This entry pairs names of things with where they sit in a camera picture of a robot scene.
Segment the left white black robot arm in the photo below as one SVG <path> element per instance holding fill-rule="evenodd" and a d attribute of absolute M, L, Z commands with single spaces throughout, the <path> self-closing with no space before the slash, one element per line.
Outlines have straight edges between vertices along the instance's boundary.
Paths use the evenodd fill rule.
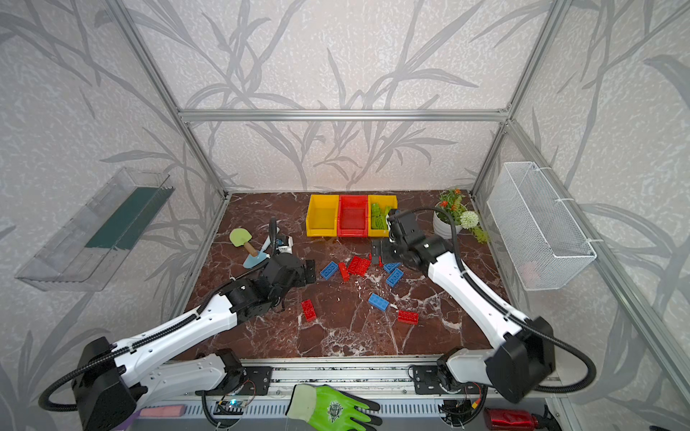
<path fill-rule="evenodd" d="M 316 282 L 316 264 L 284 252 L 224 283 L 201 305 L 136 336 L 110 343 L 100 337 L 84 347 L 78 366 L 50 384 L 38 405 L 49 412 L 77 412 L 84 430 L 112 430 L 155 399 L 176 393 L 232 391 L 242 366 L 225 352 L 174 363 L 185 350 L 263 316 L 293 288 Z"/>

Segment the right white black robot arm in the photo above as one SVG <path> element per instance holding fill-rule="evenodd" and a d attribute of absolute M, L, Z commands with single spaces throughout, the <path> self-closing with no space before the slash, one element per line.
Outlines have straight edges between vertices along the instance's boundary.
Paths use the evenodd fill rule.
<path fill-rule="evenodd" d="M 417 215 L 417 209 L 391 210 L 386 218 L 389 235 L 373 242 L 373 253 L 385 263 L 399 262 L 416 269 L 442 287 L 475 321 L 491 345 L 480 353 L 458 349 L 443 355 L 438 370 L 447 388 L 470 382 L 484 384 L 508 402 L 518 403 L 532 391 L 576 393 L 594 383 L 597 367 L 587 354 L 557 339 L 544 318 L 531 319 L 503 300 L 462 260 L 456 233 L 448 240 L 426 235 Z M 557 349 L 584 364 L 582 379 L 562 386 L 544 384 L 556 371 Z"/>

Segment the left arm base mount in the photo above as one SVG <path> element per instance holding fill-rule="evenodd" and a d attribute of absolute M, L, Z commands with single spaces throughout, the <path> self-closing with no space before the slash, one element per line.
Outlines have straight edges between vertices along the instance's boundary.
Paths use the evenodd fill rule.
<path fill-rule="evenodd" d="M 257 395 L 269 392 L 273 368 L 244 366 L 231 349 L 217 352 L 223 362 L 225 377 L 210 393 L 213 395 Z"/>

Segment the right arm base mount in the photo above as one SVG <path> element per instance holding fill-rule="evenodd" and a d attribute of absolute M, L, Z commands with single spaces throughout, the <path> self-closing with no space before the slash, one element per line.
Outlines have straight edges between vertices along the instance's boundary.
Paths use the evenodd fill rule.
<path fill-rule="evenodd" d="M 446 368 L 435 365 L 410 365 L 407 373 L 417 395 L 479 395 L 483 389 L 477 382 L 459 382 Z"/>

